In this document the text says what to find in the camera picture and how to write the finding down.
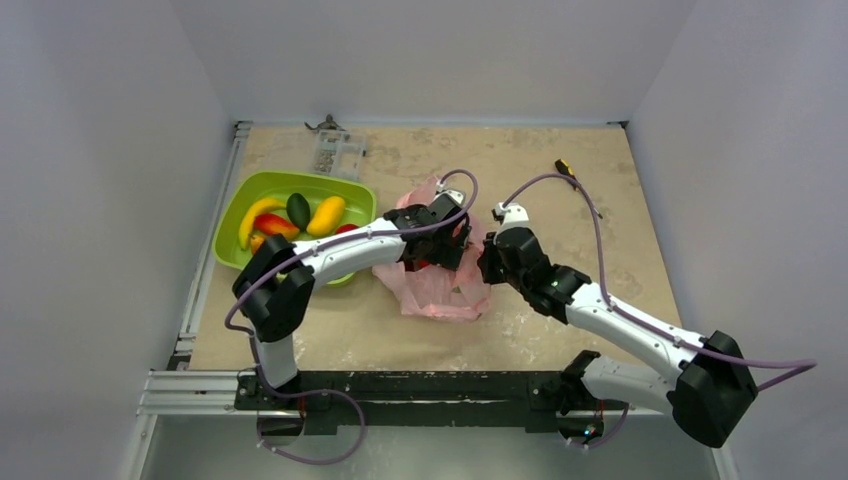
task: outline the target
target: clear plastic box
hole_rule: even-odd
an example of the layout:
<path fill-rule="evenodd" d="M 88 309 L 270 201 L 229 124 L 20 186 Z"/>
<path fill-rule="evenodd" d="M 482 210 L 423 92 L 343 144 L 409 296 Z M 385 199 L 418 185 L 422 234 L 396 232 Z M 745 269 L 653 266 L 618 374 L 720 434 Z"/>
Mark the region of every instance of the clear plastic box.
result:
<path fill-rule="evenodd" d="M 319 130 L 315 137 L 312 171 L 358 182 L 359 165 L 365 156 L 365 147 L 363 134 Z"/>

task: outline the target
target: banana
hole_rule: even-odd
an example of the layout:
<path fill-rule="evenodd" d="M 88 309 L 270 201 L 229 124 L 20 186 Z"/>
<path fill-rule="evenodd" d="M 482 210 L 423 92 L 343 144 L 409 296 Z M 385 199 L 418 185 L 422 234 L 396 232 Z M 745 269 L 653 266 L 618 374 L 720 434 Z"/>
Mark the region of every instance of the banana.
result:
<path fill-rule="evenodd" d="M 244 215 L 244 218 L 241 219 L 241 225 L 239 225 L 238 239 L 241 249 L 247 250 L 248 239 L 250 238 L 250 233 L 253 231 L 253 221 L 258 215 L 272 212 L 274 210 L 282 210 L 284 208 L 286 208 L 286 202 L 274 197 L 262 198 L 251 205 L 250 208 L 247 209 L 247 213 Z"/>

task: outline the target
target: avocado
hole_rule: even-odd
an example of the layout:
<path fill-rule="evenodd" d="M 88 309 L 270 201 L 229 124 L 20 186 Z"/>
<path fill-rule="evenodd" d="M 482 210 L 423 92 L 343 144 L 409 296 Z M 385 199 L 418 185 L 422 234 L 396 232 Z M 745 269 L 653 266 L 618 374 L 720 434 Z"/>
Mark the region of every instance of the avocado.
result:
<path fill-rule="evenodd" d="M 312 220 L 309 202 L 299 193 L 293 193 L 289 197 L 286 202 L 286 214 L 289 216 L 289 221 L 300 230 L 306 230 L 306 226 Z"/>

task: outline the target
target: metal frame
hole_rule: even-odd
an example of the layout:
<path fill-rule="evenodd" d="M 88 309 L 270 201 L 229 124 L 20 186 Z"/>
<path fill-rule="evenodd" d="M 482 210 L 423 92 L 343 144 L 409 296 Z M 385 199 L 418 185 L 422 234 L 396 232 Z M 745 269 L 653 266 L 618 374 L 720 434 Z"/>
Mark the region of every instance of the metal frame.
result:
<path fill-rule="evenodd" d="M 176 341 L 174 355 L 190 356 L 194 348 L 202 308 L 211 281 L 215 264 L 212 253 L 212 240 L 227 201 L 232 196 L 238 172 L 241 168 L 244 150 L 254 122 L 236 123 L 233 144 L 225 165 L 224 178 L 219 189 L 215 209 L 210 219 L 204 244 L 198 256 L 194 278 L 183 309 L 182 323 Z M 150 453 L 150 446 L 159 416 L 258 416 L 259 411 L 238 411 L 233 408 L 240 372 L 236 371 L 167 371 L 149 373 L 144 390 L 136 410 L 136 422 L 132 429 L 130 445 L 122 467 L 120 478 L 139 480 Z M 591 417 L 592 411 L 573 411 L 569 416 Z M 262 411 L 263 417 L 299 418 L 296 411 Z M 659 416 L 660 413 L 633 409 L 630 416 Z M 713 450 L 716 469 L 721 480 L 738 480 L 733 456 L 728 446 Z"/>

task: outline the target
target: robotic arm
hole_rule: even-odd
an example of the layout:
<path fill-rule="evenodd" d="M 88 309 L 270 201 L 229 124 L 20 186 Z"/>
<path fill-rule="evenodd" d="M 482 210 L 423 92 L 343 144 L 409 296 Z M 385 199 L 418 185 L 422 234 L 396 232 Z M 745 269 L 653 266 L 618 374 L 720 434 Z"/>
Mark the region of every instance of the robotic arm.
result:
<path fill-rule="evenodd" d="M 328 281 L 399 261 L 427 260 L 455 270 L 468 236 L 466 216 L 427 232 L 372 233 L 444 222 L 462 210 L 463 199 L 462 192 L 443 188 L 429 206 L 391 210 L 367 226 L 334 237 L 294 243 L 282 236 L 268 238 L 236 280 L 233 292 L 241 296 L 273 267 L 290 262 L 282 281 L 265 282 L 241 307 L 254 327 L 256 354 L 269 386 L 283 388 L 298 375 L 292 333 L 303 321 L 312 292 Z M 600 286 L 586 274 L 549 261 L 521 205 L 498 204 L 493 215 L 500 227 L 486 236 L 478 261 L 486 283 L 509 284 L 536 312 L 595 333 L 647 365 L 619 364 L 597 352 L 582 352 L 560 375 L 567 390 L 560 413 L 587 401 L 620 400 L 671 415 L 695 440 L 720 447 L 757 396 L 748 368 L 681 348 L 677 340 L 641 328 L 608 308 Z M 358 238 L 340 240 L 345 237 Z M 326 248 L 319 251 L 316 247 L 322 243 Z M 619 299 L 613 301 L 675 339 L 742 357 L 736 342 L 721 332 L 707 338 L 668 325 Z"/>

